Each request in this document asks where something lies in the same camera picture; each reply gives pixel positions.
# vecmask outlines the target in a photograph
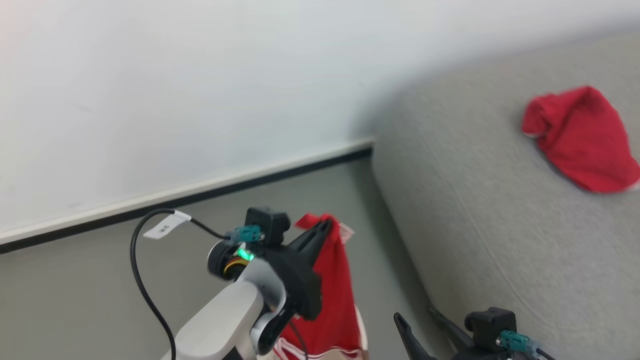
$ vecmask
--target black baseboard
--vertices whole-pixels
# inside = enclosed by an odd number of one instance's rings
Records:
[[[0,244],[0,254],[6,254],[7,252],[16,251],[19,249],[24,249],[26,247],[31,247],[34,245],[39,245],[42,243],[47,243],[49,241],[57,240],[60,238],[66,238],[67,236],[72,236],[75,234],[83,233],[85,231],[91,231],[95,229],[99,229],[101,227],[117,224],[119,222],[125,222],[129,220],[133,220],[135,218],[145,216],[149,211],[157,208],[178,208],[180,206],[185,206],[189,204],[193,204],[194,202],[203,201],[207,199],[212,199],[214,197],[226,195],[228,193],[238,192],[240,190],[245,190],[252,188],[254,186],[259,186],[263,184],[272,183],[274,181],[286,179],[288,177],[301,175],[307,172],[320,170],[322,168],[338,165],[340,163],[345,163],[347,161],[353,161],[357,159],[367,158],[371,156],[371,148],[352,152],[351,154],[338,156],[336,158],[319,161],[317,163],[305,165],[298,168],[292,168],[290,170],[285,170],[282,172],[278,172],[275,174],[258,177],[256,179],[243,181],[241,183],[232,184],[228,186],[224,186],[222,188],[217,188],[213,190],[209,190],[208,192],[197,193],[194,195],[190,195],[187,197],[181,197],[179,199],[162,202],[160,204],[145,206],[144,208],[135,209],[131,211],[127,211],[126,213],[121,213],[117,215],[111,215],[110,217],[101,218],[98,220],[85,222],[83,224],[78,224],[70,227],[66,227],[64,229],[59,229],[55,231],[51,231],[49,233],[44,233],[40,235],[31,236],[29,238],[24,238],[16,241],[12,241],[10,243]]]

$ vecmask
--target white wall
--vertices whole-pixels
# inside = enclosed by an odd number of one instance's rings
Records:
[[[0,242],[339,151],[414,74],[639,13],[637,0],[2,0]]]

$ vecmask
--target gray couch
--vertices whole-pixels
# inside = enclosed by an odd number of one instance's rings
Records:
[[[583,192],[520,132],[532,97],[586,84],[640,158],[640,33],[626,33],[413,87],[378,128],[374,172],[449,318],[503,307],[558,360],[640,359],[640,192]]]

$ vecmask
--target black cable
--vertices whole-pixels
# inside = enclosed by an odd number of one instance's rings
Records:
[[[302,351],[305,352],[305,360],[309,360],[309,352],[307,351],[307,344],[305,344],[305,341],[302,340],[302,336],[300,336],[300,333],[298,332],[298,328],[293,324],[293,322],[290,322],[289,325],[291,325],[291,330],[293,330],[293,333],[298,338],[298,341],[300,341],[300,346],[302,346]]]
[[[550,356],[549,354],[547,354],[544,350],[542,350],[541,348],[537,348],[536,352],[539,353],[540,355],[544,356],[547,358],[547,360],[555,360],[552,356]]]
[[[149,219],[151,219],[152,217],[158,214],[174,214],[174,213],[175,213],[174,209],[155,209],[155,210],[152,210],[150,213],[146,214],[140,220],[135,230],[133,231],[133,235],[131,236],[131,246],[129,248],[129,258],[131,260],[131,270],[133,270],[133,277],[136,279],[136,284],[138,285],[138,289],[140,290],[142,297],[147,302],[147,305],[149,306],[151,311],[153,311],[154,315],[160,322],[160,325],[162,325],[164,331],[166,332],[167,337],[169,338],[169,344],[171,345],[171,360],[175,360],[175,357],[176,357],[175,339],[173,338],[173,333],[171,332],[171,328],[169,327],[169,324],[166,322],[166,320],[160,313],[160,310],[158,310],[154,302],[151,300],[151,297],[149,296],[149,293],[147,293],[147,289],[145,288],[145,285],[142,283],[142,279],[140,278],[140,271],[138,271],[138,261],[136,260],[136,244],[138,243],[138,236],[140,235],[140,231],[142,230],[142,227],[147,223],[147,221],[149,221]],[[209,234],[219,239],[229,239],[228,236],[222,236],[216,233],[215,231],[209,229],[206,225],[195,220],[194,218],[191,219],[191,222],[196,224],[198,227],[200,227],[204,231],[208,232]]]
[[[199,226],[202,230],[204,230],[204,231],[208,232],[209,234],[211,234],[211,235],[213,235],[213,236],[217,237],[218,239],[221,239],[221,240],[229,240],[229,239],[231,239],[229,236],[224,236],[224,235],[221,235],[221,234],[219,234],[219,233],[216,233],[215,231],[213,231],[213,230],[209,229],[205,224],[203,224],[203,223],[201,223],[201,222],[197,221],[197,220],[196,220],[196,219],[194,219],[194,218],[191,218],[191,220],[190,220],[190,221],[191,221],[192,223],[196,224],[197,226]]]

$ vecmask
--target green led light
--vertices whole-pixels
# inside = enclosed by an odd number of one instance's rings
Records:
[[[244,249],[238,249],[237,251],[237,255],[247,261],[251,261],[253,260],[253,258],[255,258],[255,255],[253,255],[252,253],[244,250]]]

